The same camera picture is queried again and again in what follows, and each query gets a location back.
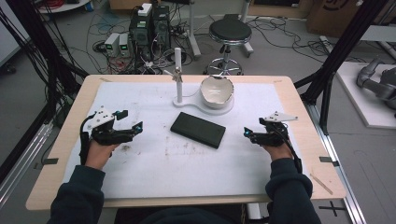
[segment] person's arm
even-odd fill
[[[101,187],[105,173],[102,169],[116,147],[91,142],[85,165],[76,166],[70,181],[60,186],[48,223],[98,222],[104,203]]]
[[[321,223],[310,198],[312,182],[298,174],[286,144],[264,147],[271,156],[271,180],[265,186],[273,200],[270,223]]]

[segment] ceramic bowl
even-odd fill
[[[204,104],[221,109],[233,99],[233,83],[226,77],[207,77],[201,83]]]

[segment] person's hand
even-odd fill
[[[119,145],[102,146],[94,140],[91,140],[90,150],[88,152],[85,166],[89,166],[97,170],[102,170],[106,162],[108,161],[111,152],[114,151],[117,146]]]
[[[271,160],[275,161],[283,158],[293,159],[293,155],[289,147],[284,143],[279,147],[262,146],[271,156]]]

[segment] cardboard box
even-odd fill
[[[306,20],[309,33],[340,37],[359,7],[354,0],[318,0]]]
[[[151,3],[150,0],[109,0],[111,9],[132,9],[141,7],[143,3]]]

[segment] black smartphone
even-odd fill
[[[171,127],[171,132],[213,148],[219,148],[225,127],[193,115],[180,112]]]

